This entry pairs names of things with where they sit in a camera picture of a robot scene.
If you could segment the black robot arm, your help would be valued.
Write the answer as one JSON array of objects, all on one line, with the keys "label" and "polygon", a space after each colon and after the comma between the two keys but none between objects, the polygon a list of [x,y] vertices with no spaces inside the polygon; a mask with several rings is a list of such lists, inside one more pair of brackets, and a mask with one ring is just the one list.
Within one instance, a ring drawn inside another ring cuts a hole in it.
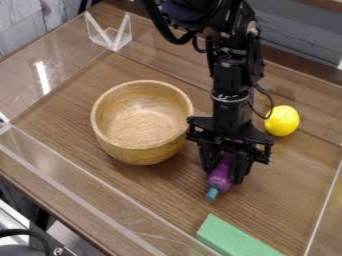
[{"label": "black robot arm", "polygon": [[213,78],[213,115],[191,116],[187,139],[199,146],[202,166],[211,173],[225,153],[233,155],[229,179],[243,182],[253,164],[267,164],[273,136],[259,131],[253,117],[259,84],[265,77],[261,27],[246,0],[142,0],[163,38],[187,43],[207,56]]}]

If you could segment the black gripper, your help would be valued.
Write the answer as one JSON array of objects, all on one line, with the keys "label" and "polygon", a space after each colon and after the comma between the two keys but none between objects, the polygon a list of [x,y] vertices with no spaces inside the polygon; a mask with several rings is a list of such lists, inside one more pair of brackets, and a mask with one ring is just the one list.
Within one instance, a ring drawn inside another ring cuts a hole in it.
[{"label": "black gripper", "polygon": [[199,146],[203,170],[210,173],[223,153],[235,156],[233,181],[243,182],[253,163],[270,163],[275,139],[253,125],[254,94],[213,94],[211,116],[191,116],[187,139]]}]

